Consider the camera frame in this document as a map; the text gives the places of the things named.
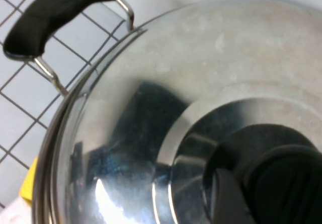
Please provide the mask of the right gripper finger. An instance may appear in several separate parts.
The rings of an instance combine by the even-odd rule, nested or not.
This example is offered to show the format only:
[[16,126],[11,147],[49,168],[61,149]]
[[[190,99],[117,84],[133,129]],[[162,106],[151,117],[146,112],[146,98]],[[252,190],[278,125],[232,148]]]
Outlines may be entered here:
[[238,182],[225,169],[216,169],[213,175],[212,222],[254,223]]

